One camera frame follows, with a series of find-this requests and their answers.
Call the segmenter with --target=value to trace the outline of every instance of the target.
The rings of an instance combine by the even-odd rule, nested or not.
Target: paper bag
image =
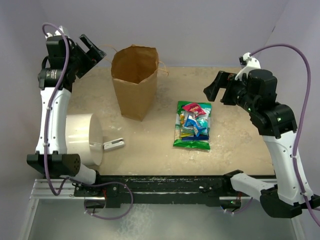
[[[144,119],[157,92],[158,65],[154,47],[132,45],[114,55],[112,83],[123,117]]]

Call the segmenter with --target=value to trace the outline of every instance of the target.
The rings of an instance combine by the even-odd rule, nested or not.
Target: white container
[[[99,166],[103,157],[103,133],[93,113],[66,116],[65,141],[68,154],[79,154],[85,166]]]

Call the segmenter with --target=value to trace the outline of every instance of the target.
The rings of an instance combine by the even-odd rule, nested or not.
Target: candy wrapper
[[[210,150],[211,109],[210,103],[179,101],[173,146]]]

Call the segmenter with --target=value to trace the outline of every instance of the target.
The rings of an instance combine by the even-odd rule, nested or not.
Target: white wall
[[[306,177],[315,194],[320,195],[320,1],[290,0],[268,44],[288,43],[298,47],[311,67],[311,92],[303,124],[299,150]],[[289,105],[298,120],[306,91],[306,67],[294,51],[286,48],[265,50],[259,57],[261,66],[278,78],[278,101]],[[320,238],[320,227],[309,214],[303,214],[308,240]]]
[[[40,0],[76,39],[154,46],[171,66],[238,66],[264,46],[288,0]]]
[[[41,121],[37,75],[46,55],[36,0],[0,2],[0,239],[16,240],[37,172],[26,163],[35,152]]]

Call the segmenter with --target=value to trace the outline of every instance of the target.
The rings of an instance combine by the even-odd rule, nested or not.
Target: beige table surface
[[[103,154],[102,175],[222,175],[240,169],[273,175],[269,152],[249,115],[238,106],[212,102],[210,151],[173,147],[178,101],[207,102],[203,89],[219,70],[235,67],[169,67],[158,73],[157,94],[142,122],[121,116],[109,68],[96,67],[72,87],[68,114],[95,113],[104,142],[124,138],[126,146]]]

